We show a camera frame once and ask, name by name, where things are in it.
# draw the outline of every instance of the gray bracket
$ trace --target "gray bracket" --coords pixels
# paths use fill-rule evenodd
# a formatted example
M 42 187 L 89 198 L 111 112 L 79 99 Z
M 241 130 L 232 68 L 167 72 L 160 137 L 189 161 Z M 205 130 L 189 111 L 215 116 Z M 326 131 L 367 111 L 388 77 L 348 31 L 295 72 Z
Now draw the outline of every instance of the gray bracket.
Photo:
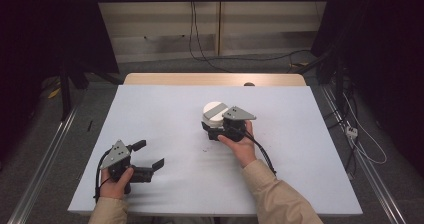
M 222 116 L 234 121 L 256 120 L 256 116 L 236 106 L 228 109 L 228 111 L 222 114 Z
M 121 140 L 118 140 L 110 149 L 109 154 L 103 160 L 100 169 L 108 168 L 113 164 L 125 159 L 126 157 L 129 157 L 130 155 L 130 151 L 125 146 L 125 144 Z

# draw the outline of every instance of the human hand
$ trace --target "human hand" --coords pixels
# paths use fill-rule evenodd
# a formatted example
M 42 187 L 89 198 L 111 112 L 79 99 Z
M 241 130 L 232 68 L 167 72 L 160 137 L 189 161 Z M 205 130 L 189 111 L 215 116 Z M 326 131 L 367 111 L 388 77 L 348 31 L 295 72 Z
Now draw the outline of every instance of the human hand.
M 253 127 L 251 121 L 246 120 L 246 131 L 249 132 L 253 137 Z M 219 135 L 218 140 L 233 151 L 234 156 L 236 156 L 236 158 L 239 160 L 242 168 L 256 160 L 255 144 L 249 138 L 244 137 L 241 139 L 241 141 L 234 142 L 226 136 Z
M 125 186 L 130 181 L 134 169 L 132 167 L 127 168 L 122 174 L 118 182 L 115 182 L 110 178 L 110 174 L 107 168 L 102 170 L 102 183 L 100 188 L 101 197 L 109 197 L 114 199 L 122 199 L 124 197 Z

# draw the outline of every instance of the person's left hand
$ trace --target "person's left hand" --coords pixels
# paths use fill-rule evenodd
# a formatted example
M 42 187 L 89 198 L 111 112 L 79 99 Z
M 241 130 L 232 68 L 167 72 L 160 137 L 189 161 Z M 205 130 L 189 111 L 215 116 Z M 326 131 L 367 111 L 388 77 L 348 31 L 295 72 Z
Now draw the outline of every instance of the person's left hand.
M 100 188 L 101 197 L 109 197 L 114 199 L 124 198 L 125 185 L 130 181 L 134 169 L 132 167 L 127 168 L 122 174 L 118 182 L 115 182 L 110 178 L 110 174 L 107 168 L 102 170 L 102 182 L 106 181 Z

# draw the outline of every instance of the long sleeve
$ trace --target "long sleeve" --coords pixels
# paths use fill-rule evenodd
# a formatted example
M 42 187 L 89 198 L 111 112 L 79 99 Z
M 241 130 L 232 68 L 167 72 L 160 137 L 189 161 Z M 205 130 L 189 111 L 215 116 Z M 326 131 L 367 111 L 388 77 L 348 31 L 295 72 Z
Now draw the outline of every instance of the long sleeve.
M 122 200 L 100 197 L 88 223 L 125 224 L 127 208 L 127 204 Z
M 255 197 L 260 224 L 322 223 L 309 202 L 271 170 L 256 160 L 243 169 L 244 179 Z

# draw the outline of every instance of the white tabletop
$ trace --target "white tabletop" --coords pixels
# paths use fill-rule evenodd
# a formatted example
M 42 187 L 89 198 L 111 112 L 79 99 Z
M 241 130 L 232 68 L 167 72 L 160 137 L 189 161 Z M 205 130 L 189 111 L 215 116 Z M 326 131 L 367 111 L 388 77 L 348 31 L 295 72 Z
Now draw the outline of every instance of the white tabletop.
M 151 183 L 133 183 L 126 197 L 139 215 L 255 215 L 241 168 L 223 144 L 202 129 L 211 101 L 238 106 L 257 117 L 255 138 L 283 179 L 318 214 L 356 215 L 362 210 L 309 87 L 142 86 L 118 88 L 69 211 L 89 214 L 102 154 L 121 139 L 147 140 L 132 164 L 149 167 L 165 158 Z M 257 157 L 263 158 L 257 150 Z

